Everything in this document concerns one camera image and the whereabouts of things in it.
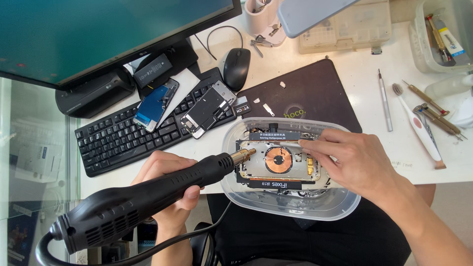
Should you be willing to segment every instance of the white desk surface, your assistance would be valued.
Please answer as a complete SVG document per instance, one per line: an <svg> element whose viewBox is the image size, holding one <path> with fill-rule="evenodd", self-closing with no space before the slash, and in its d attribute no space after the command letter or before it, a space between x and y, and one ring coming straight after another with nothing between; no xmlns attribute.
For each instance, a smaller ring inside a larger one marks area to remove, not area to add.
<svg viewBox="0 0 473 266"><path fill-rule="evenodd" d="M434 170L434 162L423 147L419 138L408 120L399 100L391 89L393 83L403 84L401 79L412 83L421 90L429 84L451 76L450 74L425 74L421 73L414 65L408 36L409 22L393 24L393 36L382 46L381 55L371 55L371 49L358 49L357 51L341 51L328 53L299 54L297 39L287 38L279 47L260 48L264 54L261 58L254 47L251 47L252 37L246 33L243 16L238 16L220 25L232 25L240 30L243 35L243 47L251 51L251 63L248 78L243 89L273 79L282 74L296 70L313 62L323 59L326 55L333 61L340 80L345 88L348 98L355 110L364 133L375 134L381 140L391 161L400 161L411 165L399 167L397 171L407 177L413 184L449 183L473 181L473 131L463 130L463 135L469 141L459 142L455 137L447 135L444 131L431 124L438 149L447 166L444 170ZM207 29L197 34L206 43ZM191 37L193 47L199 56L201 72L218 66L223 71L224 60L231 48L240 47L240 38L233 29L222 28L210 36L210 50L219 60L213 60L202 48L200 43ZM378 85L378 68L381 69L386 85L389 108L393 121L394 131L388 132L383 112L383 104ZM459 97L469 97L469 92ZM409 107L414 108L423 101L404 86L404 100ZM132 103L139 101L135 92L108 110L91 119L82 119L81 125L87 125L103 116L109 115ZM454 109L453 100L438 101L445 110ZM180 156L201 160L212 154L221 153L222 141L228 128L233 123L228 123L207 132L201 139L189 139L177 144L167 152ZM88 178L83 165L81 165L81 198L84 199L92 193L114 186L128 186L134 179L145 160L130 164L126 167L108 172L95 178ZM220 184L207 186L203 193L222 193Z"/></svg>

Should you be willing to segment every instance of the glass shelf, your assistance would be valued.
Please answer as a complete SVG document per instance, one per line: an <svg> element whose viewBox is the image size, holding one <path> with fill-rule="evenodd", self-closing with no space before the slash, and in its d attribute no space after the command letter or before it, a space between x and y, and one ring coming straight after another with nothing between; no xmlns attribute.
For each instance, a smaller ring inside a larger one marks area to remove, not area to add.
<svg viewBox="0 0 473 266"><path fill-rule="evenodd" d="M34 250L79 193L78 120L55 90L0 78L0 265L38 265ZM50 250L62 260L62 242Z"/></svg>

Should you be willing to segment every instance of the person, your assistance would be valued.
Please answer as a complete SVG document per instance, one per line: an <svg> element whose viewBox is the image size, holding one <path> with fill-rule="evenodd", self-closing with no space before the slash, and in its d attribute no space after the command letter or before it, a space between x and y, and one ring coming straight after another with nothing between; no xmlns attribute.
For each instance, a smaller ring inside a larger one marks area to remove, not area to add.
<svg viewBox="0 0 473 266"><path fill-rule="evenodd" d="M309 227L301 219L233 204L215 232L215 250L223 266L402 266L411 251L419 266L473 265L472 253L430 209L435 185L416 188L396 173L375 135L325 129L318 140L299 140L299 144L330 178L362 196L360 204L343 219L316 221ZM194 163L175 154L154 152L132 185ZM186 232L184 222L197 205L199 193L200 188L192 186L181 200L153 216L158 223L156 243ZM229 201L224 195L208 195L207 199L216 222ZM189 240L152 259L154 266L191 264Z"/></svg>

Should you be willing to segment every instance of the hoco logo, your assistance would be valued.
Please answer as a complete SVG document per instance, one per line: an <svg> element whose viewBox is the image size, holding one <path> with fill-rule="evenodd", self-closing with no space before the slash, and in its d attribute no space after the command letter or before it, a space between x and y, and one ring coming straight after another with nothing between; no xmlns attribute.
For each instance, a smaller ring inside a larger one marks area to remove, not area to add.
<svg viewBox="0 0 473 266"><path fill-rule="evenodd" d="M301 104L292 103L286 106L284 109L284 117L305 119L306 112L304 111L304 107Z"/></svg>

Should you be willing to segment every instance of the plastic storage bin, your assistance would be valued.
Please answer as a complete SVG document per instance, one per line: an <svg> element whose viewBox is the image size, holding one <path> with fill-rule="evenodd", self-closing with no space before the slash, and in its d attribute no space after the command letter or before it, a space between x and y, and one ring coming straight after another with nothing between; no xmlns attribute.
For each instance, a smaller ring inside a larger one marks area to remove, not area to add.
<svg viewBox="0 0 473 266"><path fill-rule="evenodd" d="M391 38L388 0L361 0L299 36L299 53L381 46Z"/></svg>
<svg viewBox="0 0 473 266"><path fill-rule="evenodd" d="M442 21L445 22L468 56L473 58L473 31L471 31L473 2L471 0L425 0L418 4L416 17L409 24L409 40L415 66L424 73L452 73L473 70L472 64L445 67L434 60L424 18L425 15L433 13L439 8L445 8Z"/></svg>
<svg viewBox="0 0 473 266"><path fill-rule="evenodd" d="M333 128L348 131L337 124L291 118L250 117L236 122L225 135L222 151L236 151L235 141L247 140L249 128L268 128L269 123L278 123L278 132L297 131L320 134L323 129ZM317 197L278 195L276 189L249 188L237 183L235 173L220 182L227 197L235 204L265 213L311 220L334 221L350 214L361 197L346 188L330 188Z"/></svg>

